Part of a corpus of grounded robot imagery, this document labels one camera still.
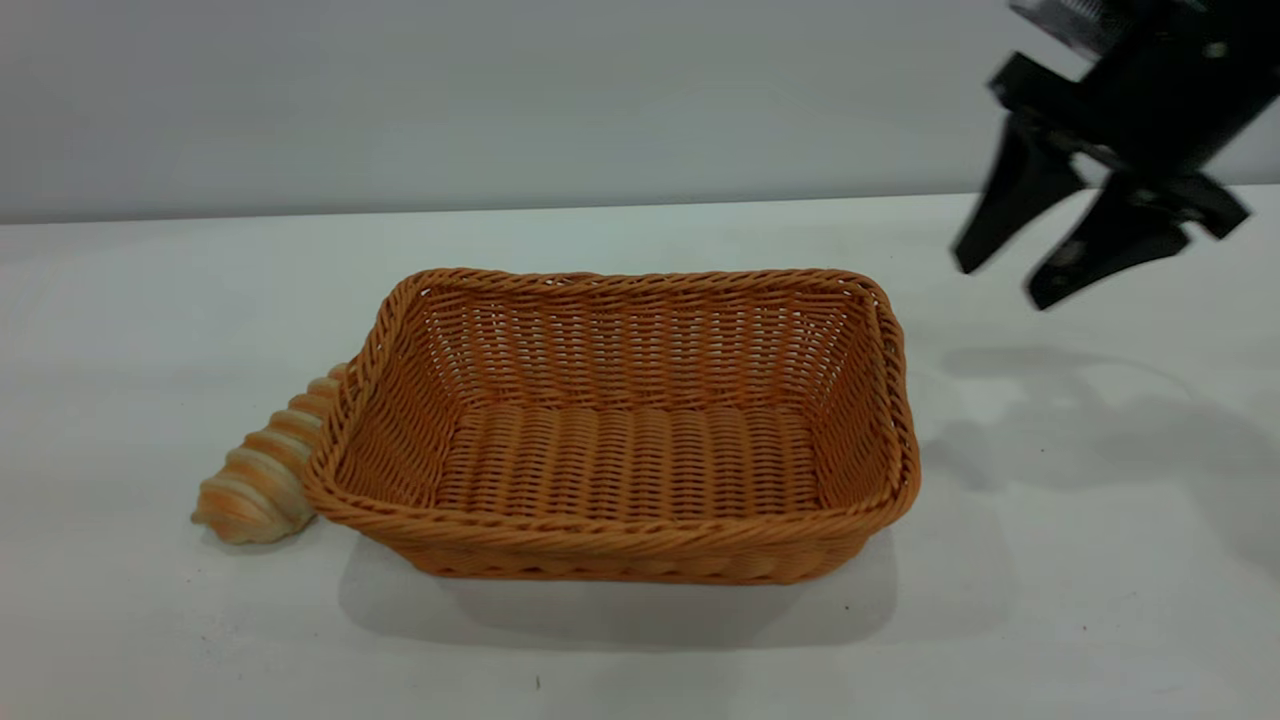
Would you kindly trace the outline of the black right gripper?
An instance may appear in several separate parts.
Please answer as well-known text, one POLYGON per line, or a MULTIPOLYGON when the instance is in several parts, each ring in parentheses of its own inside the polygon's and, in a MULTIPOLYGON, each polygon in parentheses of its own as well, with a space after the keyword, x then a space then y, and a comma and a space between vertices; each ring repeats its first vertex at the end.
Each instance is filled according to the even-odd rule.
POLYGON ((986 187, 952 246, 977 272, 1019 231, 1085 187, 1078 154, 1110 177, 1030 274, 1039 310, 1249 215, 1204 168, 1277 99, 1275 1, 1012 1, 1088 60, 1078 79, 1014 54, 989 87, 1007 117, 986 187))

